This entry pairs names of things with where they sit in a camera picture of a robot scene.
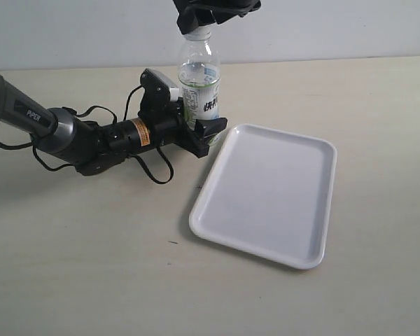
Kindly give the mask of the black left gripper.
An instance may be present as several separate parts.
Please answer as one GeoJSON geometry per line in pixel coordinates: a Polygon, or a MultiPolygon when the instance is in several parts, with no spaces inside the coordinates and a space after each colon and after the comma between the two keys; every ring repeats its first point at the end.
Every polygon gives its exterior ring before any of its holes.
{"type": "Polygon", "coordinates": [[[150,143],[142,146],[139,153],[175,144],[197,158],[206,157],[209,154],[209,145],[198,137],[214,137],[227,127],[228,119],[197,119],[193,132],[185,121],[183,109],[182,99],[163,104],[159,99],[143,96],[138,118],[149,131],[150,143]]]}

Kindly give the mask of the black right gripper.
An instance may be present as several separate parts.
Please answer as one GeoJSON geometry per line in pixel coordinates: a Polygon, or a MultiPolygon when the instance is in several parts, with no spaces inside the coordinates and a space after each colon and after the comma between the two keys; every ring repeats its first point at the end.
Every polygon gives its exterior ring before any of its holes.
{"type": "Polygon", "coordinates": [[[199,27],[216,23],[221,25],[235,17],[244,17],[250,12],[257,11],[261,1],[230,1],[230,0],[201,0],[174,1],[178,10],[177,25],[182,35],[189,34],[199,27]]]}

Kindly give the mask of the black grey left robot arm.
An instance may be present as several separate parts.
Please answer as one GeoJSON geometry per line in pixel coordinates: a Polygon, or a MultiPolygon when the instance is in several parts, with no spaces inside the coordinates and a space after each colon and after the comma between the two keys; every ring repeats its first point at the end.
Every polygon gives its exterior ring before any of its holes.
{"type": "Polygon", "coordinates": [[[42,151],[63,160],[64,167],[74,167],[83,176],[100,174],[134,158],[152,179],[142,153],[155,150],[163,158],[162,147],[175,144],[203,158],[209,153],[211,138],[227,127],[226,118],[197,120],[194,127],[189,127],[179,88],[159,71],[145,69],[139,88],[143,97],[137,117],[113,119],[111,124],[101,126],[86,120],[96,106],[82,114],[68,107],[44,108],[0,75],[0,122],[30,135],[28,143],[0,142],[0,148],[31,148],[36,160],[52,171],[39,157],[38,152],[42,151]]]}

